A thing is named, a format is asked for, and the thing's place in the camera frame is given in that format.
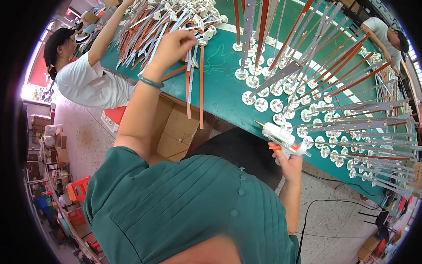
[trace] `woman's hand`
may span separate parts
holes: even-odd
[[[163,74],[196,45],[196,41],[195,36],[186,30],[176,30],[164,35],[148,67]]]
[[[269,146],[278,146],[275,142],[268,142]],[[290,155],[290,159],[287,160],[286,155],[280,151],[276,150],[273,153],[273,158],[277,158],[281,165],[281,171],[283,176],[286,178],[286,181],[289,182],[301,182],[302,176],[302,156]]]

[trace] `red stool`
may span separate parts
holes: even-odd
[[[83,201],[87,194],[88,182],[91,176],[71,182],[66,186],[71,201]]]
[[[85,216],[79,213],[78,210],[69,212],[68,219],[73,227],[82,226],[86,223]]]
[[[98,243],[98,241],[94,237],[94,234],[89,236],[87,242],[94,249],[94,251],[95,251],[95,253],[97,253],[97,255],[103,252],[103,250],[98,250],[98,248],[100,247],[100,244]]]
[[[104,114],[110,118],[113,122],[120,125],[120,121],[122,120],[123,114],[126,110],[126,106],[111,108],[111,109],[104,109]]]

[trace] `concrete floor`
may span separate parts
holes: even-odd
[[[107,150],[113,146],[116,133],[111,133],[103,124],[102,112],[101,109],[76,105],[62,95],[57,95],[54,123],[63,124],[63,130],[68,136],[67,150],[74,180],[93,175],[103,163]],[[220,130],[229,128],[230,124],[222,120],[219,122]],[[303,165],[303,169],[314,175],[331,178],[308,163]],[[359,194],[345,185],[337,188],[334,197],[334,188],[338,185],[338,182],[322,181],[307,174],[302,175],[300,221],[297,233],[299,240],[306,210],[313,200],[359,200]],[[306,222],[301,263],[355,264],[356,252],[376,231],[375,225],[363,222],[364,220],[373,222],[374,218],[360,215],[358,212],[378,214],[376,210],[368,210],[351,203],[329,201],[313,203]]]

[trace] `bracelet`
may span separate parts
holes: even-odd
[[[155,88],[159,88],[159,89],[164,87],[164,84],[162,82],[153,82],[151,80],[144,78],[142,75],[138,76],[138,81],[149,84],[149,85],[154,86]]]

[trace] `plastic crate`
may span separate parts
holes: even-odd
[[[103,121],[103,123],[106,125],[106,127],[111,131],[111,132],[116,132],[119,129],[119,125],[116,124],[115,122],[113,122],[110,118],[108,118],[106,116],[106,114],[103,111],[103,114],[101,115],[101,120]]]

